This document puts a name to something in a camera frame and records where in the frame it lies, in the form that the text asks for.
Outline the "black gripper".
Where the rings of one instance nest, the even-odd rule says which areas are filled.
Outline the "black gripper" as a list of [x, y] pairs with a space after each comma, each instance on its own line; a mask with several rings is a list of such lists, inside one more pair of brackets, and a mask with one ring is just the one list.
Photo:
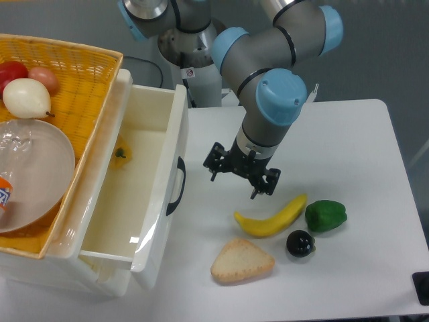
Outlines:
[[257, 195], [271, 196], [277, 186], [281, 170], [277, 168], [267, 169], [269, 159], [257, 159], [254, 151], [245, 154], [239, 147], [237, 141], [229, 151], [224, 146], [215, 142], [203, 166], [211, 173], [210, 180], [213, 182], [218, 173], [234, 174], [247, 179], [253, 187], [251, 199]]

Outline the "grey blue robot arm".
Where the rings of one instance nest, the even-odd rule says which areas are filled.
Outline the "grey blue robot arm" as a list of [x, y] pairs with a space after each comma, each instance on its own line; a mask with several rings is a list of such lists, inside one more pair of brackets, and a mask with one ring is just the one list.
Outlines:
[[292, 67], [336, 48], [343, 39], [337, 10], [309, 1], [263, 1], [272, 26], [256, 35], [240, 27], [218, 32], [209, 1], [120, 1], [135, 38], [169, 45], [181, 71], [215, 66], [246, 114], [231, 149], [215, 144], [204, 166], [213, 176], [232, 172], [255, 195], [271, 195], [280, 170], [268, 168], [307, 98]]

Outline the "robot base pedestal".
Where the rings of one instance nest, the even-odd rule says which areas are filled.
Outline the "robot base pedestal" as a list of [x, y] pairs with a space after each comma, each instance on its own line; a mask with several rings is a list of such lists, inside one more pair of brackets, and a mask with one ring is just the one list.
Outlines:
[[168, 62], [173, 83], [184, 85], [189, 107], [219, 107], [222, 76], [215, 66], [211, 50], [215, 38], [225, 30], [217, 19], [195, 34], [170, 29], [158, 36], [158, 49]]

